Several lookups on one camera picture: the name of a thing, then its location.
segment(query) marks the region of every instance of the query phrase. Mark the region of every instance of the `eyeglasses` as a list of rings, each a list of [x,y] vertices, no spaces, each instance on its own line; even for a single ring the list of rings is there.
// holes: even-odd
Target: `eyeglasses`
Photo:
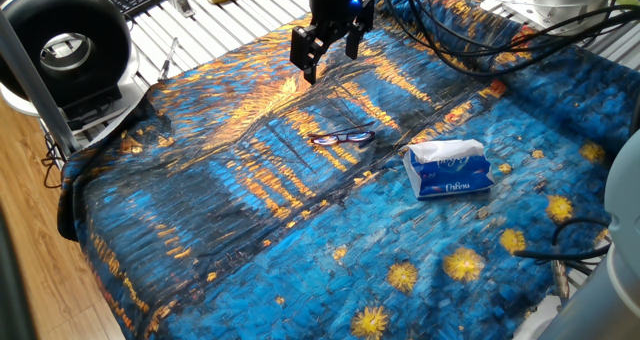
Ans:
[[[374,121],[364,125],[342,129],[328,134],[307,134],[311,138],[311,142],[320,146],[331,146],[345,142],[365,142],[376,136],[375,131],[349,132],[350,130],[362,129],[363,127],[373,125]]]

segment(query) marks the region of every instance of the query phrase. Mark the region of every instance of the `glasses frame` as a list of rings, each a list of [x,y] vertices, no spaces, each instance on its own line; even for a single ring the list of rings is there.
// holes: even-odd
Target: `glasses frame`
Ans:
[[[316,145],[320,145],[320,146],[332,146],[332,145],[342,144],[342,143],[347,143],[347,142],[353,142],[353,143],[366,142],[366,141],[369,141],[369,140],[371,140],[371,139],[373,139],[375,137],[375,135],[376,135],[375,131],[372,131],[372,130],[360,131],[360,132],[356,132],[356,131],[348,132],[348,131],[361,129],[363,127],[371,126],[373,124],[374,124],[374,122],[371,121],[371,122],[368,122],[368,123],[360,125],[360,126],[355,126],[355,127],[348,128],[348,129],[342,129],[342,130],[330,132],[330,133],[327,133],[327,134],[307,134],[307,136],[311,138],[311,142],[312,143],[314,143]],[[370,136],[367,137],[366,139],[363,139],[363,140],[350,139],[350,137],[353,136],[353,135],[365,135],[365,134],[369,134]],[[324,139],[324,138],[328,138],[328,137],[333,137],[336,141],[332,142],[332,143],[326,143],[326,144],[318,143],[318,140]]]

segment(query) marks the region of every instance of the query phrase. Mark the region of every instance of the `painted fabric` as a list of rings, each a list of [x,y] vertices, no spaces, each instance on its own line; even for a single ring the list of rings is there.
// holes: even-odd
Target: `painted fabric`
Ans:
[[[467,0],[433,4],[487,41],[522,31]],[[153,86],[67,163],[59,229],[125,337],[510,338],[552,286],[549,267],[512,253],[547,250],[572,216],[607,218],[640,76],[573,47],[470,78],[380,14],[358,60],[334,44],[311,87],[288,60],[307,23]],[[370,121],[369,143],[305,136]],[[399,150],[432,139],[482,142],[496,184],[417,201]],[[599,230],[571,228],[561,246],[592,248]]]

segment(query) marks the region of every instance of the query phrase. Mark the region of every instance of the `wooden floor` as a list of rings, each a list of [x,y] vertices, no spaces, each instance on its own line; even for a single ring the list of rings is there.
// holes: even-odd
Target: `wooden floor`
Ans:
[[[46,148],[35,118],[0,99],[0,204],[40,339],[124,339],[77,243],[56,228],[59,189],[43,185]],[[58,181],[53,169],[50,181]]]

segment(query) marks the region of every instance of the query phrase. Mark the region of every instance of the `tissue box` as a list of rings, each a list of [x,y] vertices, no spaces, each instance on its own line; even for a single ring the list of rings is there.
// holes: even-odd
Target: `tissue box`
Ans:
[[[491,163],[476,140],[428,141],[408,145],[404,167],[418,200],[489,189]]]

